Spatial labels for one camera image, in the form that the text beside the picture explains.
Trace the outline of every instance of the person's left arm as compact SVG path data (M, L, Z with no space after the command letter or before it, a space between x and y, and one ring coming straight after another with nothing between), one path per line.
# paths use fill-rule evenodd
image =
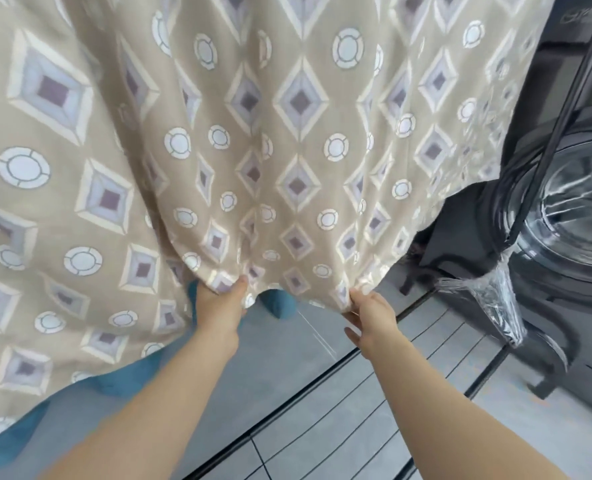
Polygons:
M185 451L216 382L238 348L247 282L216 295L200 284L196 332L156 377L102 422L43 480L168 479Z

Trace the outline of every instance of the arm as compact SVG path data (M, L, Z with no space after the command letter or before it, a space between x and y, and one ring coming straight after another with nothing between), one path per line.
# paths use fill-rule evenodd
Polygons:
M168 479L185 451L225 364L247 282L221 296L200 285L195 334L154 380L44 474L43 480Z
M372 362L396 423L426 480L563 479L563 473L468 400L398 330L378 293L351 293L345 317L361 331L345 333Z

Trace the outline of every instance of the beige fabric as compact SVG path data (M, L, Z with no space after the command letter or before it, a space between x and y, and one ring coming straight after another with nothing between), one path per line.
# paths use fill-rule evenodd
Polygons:
M181 260L375 286L497 177L550 5L0 0L0 431L176 338Z

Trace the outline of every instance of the hand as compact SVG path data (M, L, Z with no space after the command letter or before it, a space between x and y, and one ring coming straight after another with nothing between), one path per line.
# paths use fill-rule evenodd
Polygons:
M349 291L352 309L343 316L354 325L361 334L345 327L345 334L352 343L360 348L364 357L371 360L372 350L382 338L392 333L400 333L396 325L396 314L392 307L376 291L365 295L362 291Z
M243 298L247 293L247 277L241 276L227 293L220 295L202 282L196 292L197 331L215 334L219 339L232 340L238 348L238 324L244 315Z

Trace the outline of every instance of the crumpled plastic wrapping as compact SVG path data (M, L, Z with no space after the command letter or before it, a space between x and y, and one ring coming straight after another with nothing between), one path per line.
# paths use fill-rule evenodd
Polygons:
M437 288L447 292L469 291L492 320L496 329L503 334L512 347L516 348L523 343L527 330L509 275L508 261L513 252L512 248L504 251L495 268L479 278L470 280L440 278Z

